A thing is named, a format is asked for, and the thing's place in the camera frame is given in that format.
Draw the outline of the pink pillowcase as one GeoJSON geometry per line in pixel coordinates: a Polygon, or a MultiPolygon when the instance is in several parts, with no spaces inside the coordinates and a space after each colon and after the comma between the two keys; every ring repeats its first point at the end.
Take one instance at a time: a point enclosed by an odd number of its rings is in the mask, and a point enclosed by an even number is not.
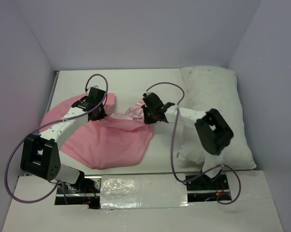
{"type": "Polygon", "coordinates": [[[153,127],[144,124],[143,101],[124,114],[113,112],[114,93],[107,94],[107,117],[79,127],[62,145],[61,151],[91,169],[138,165],[153,136],[153,127]]]}

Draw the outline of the white pillow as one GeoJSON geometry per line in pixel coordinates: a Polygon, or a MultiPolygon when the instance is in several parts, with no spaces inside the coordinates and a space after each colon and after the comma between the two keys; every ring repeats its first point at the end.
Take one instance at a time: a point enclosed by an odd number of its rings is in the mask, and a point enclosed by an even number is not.
{"type": "Polygon", "coordinates": [[[214,66],[185,67],[180,72],[185,90],[183,107],[206,112],[217,109],[233,131],[234,137],[221,152],[219,161],[234,170],[255,169],[257,165],[245,137],[236,73],[214,66]]]}

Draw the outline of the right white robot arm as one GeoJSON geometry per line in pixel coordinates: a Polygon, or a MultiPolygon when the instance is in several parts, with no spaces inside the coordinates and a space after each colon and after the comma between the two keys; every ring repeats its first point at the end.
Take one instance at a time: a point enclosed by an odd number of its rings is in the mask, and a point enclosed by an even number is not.
{"type": "Polygon", "coordinates": [[[196,134],[206,151],[204,166],[200,174],[189,180],[180,180],[188,184],[196,179],[201,179],[201,184],[206,189],[212,189],[218,183],[222,164],[219,156],[233,138],[233,131],[216,109],[209,111],[195,111],[179,107],[177,104],[168,102],[164,104],[157,94],[148,92],[143,94],[144,123],[154,124],[157,122],[173,123],[172,143],[175,140],[177,125],[186,126],[196,130],[196,134]]]}

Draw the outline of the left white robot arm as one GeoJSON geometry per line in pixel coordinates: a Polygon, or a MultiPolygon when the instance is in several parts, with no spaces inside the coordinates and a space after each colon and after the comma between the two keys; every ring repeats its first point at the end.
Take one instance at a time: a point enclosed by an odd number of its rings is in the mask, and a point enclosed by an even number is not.
{"type": "Polygon", "coordinates": [[[64,116],[39,134],[29,134],[23,144],[20,168],[22,171],[47,181],[60,181],[76,193],[86,186],[83,171],[60,161],[60,148],[89,119],[100,120],[106,116],[103,100],[104,90],[90,88],[89,93],[75,101],[64,116]]]}

